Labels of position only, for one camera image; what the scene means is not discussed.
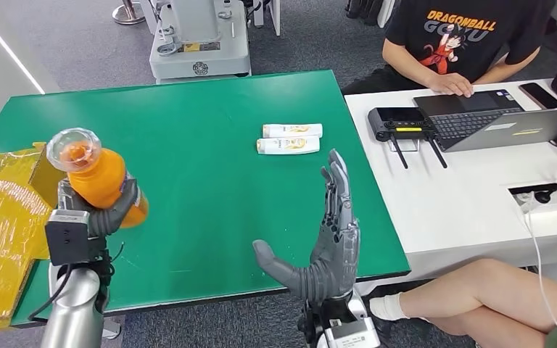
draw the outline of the laptop keyboard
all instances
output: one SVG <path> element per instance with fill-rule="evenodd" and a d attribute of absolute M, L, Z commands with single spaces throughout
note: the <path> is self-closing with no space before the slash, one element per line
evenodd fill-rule
<path fill-rule="evenodd" d="M 443 140 L 461 140 L 477 132 L 500 116 L 521 112 L 520 108 L 493 111 L 464 112 L 462 114 L 432 116 L 430 120 Z"/>

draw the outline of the green table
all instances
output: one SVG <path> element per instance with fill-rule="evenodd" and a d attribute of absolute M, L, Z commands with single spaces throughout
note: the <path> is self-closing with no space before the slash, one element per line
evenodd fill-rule
<path fill-rule="evenodd" d="M 259 155 L 264 123 L 323 123 L 321 151 Z M 150 203 L 144 224 L 108 240 L 113 254 L 125 242 L 111 313 L 282 289 L 258 268 L 251 242 L 308 264 L 323 214 L 319 168 L 332 148 L 347 163 L 360 219 L 360 279 L 409 271 L 331 71 L 15 97 L 0 114 L 0 152 L 71 127 L 122 154 Z M 12 325 L 48 298 L 48 264 L 33 267 Z"/>

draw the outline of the white sock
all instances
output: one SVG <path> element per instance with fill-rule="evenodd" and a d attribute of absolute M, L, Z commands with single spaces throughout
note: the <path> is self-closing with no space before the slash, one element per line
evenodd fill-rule
<path fill-rule="evenodd" d="M 383 320 L 409 319 L 400 308 L 400 294 L 387 295 L 371 299 L 371 312 Z"/>

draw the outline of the orange bottle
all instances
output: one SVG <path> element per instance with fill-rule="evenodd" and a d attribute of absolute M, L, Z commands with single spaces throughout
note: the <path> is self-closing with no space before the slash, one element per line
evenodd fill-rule
<path fill-rule="evenodd" d="M 47 157 L 56 169 L 67 172 L 71 187 L 90 205 L 106 209 L 120 197 L 131 178 L 125 161 L 116 152 L 103 149 L 95 133 L 84 128 L 60 131 L 48 143 Z M 138 187 L 138 198 L 120 227 L 133 227 L 146 220 L 148 201 Z"/>

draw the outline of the white cable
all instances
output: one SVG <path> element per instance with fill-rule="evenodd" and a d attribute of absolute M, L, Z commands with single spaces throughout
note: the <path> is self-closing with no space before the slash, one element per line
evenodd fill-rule
<path fill-rule="evenodd" d="M 550 318 L 552 318 L 552 321 L 554 322 L 554 325 L 556 325 L 557 327 L 557 320 L 556 317 L 554 317 L 554 314 L 552 313 L 552 307 L 550 306 L 550 302 L 548 301 L 548 297 L 545 295 L 545 290 L 543 289 L 543 277 L 541 276 L 541 253 L 539 250 L 539 244 L 537 243 L 537 239 L 535 238 L 535 234 L 532 232 L 531 229 L 531 219 L 530 219 L 530 212 L 535 208 L 535 193 L 531 192 L 531 197 L 530 197 L 530 201 L 527 203 L 530 207 L 529 210 L 527 212 L 527 216 L 524 219 L 524 223 L 527 226 L 527 230 L 530 233 L 530 236 L 532 237 L 532 241 L 535 243 L 535 251 L 537 251 L 537 267 L 539 273 L 539 289 L 541 290 L 541 295 L 543 296 L 543 301 L 545 303 L 545 308 L 548 310 L 548 314 L 550 315 Z"/>

